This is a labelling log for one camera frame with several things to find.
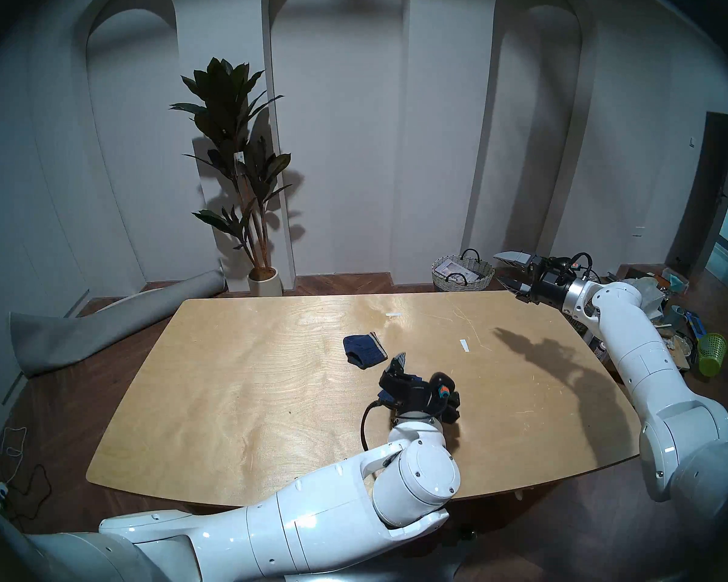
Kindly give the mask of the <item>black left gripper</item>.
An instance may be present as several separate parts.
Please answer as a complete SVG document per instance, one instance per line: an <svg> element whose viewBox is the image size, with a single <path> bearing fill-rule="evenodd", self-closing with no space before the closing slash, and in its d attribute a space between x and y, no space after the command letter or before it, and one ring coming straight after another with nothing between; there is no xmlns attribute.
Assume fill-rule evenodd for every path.
<svg viewBox="0 0 728 582"><path fill-rule="evenodd" d="M460 394L446 373L437 372L430 380L406 374L406 353L394 356L380 377L379 404L401 417L417 413L418 418L434 418L454 424L460 418Z"/></svg>

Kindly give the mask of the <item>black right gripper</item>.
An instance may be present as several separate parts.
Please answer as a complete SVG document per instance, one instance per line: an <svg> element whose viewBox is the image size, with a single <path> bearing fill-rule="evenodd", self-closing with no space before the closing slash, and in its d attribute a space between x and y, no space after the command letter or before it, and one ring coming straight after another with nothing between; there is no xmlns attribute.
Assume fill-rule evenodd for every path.
<svg viewBox="0 0 728 582"><path fill-rule="evenodd" d="M506 266L526 266L526 283L498 276L498 283L517 299L564 310L569 289L577 279L573 269L575 262L570 258L540 257L520 251L500 252L494 258Z"/></svg>

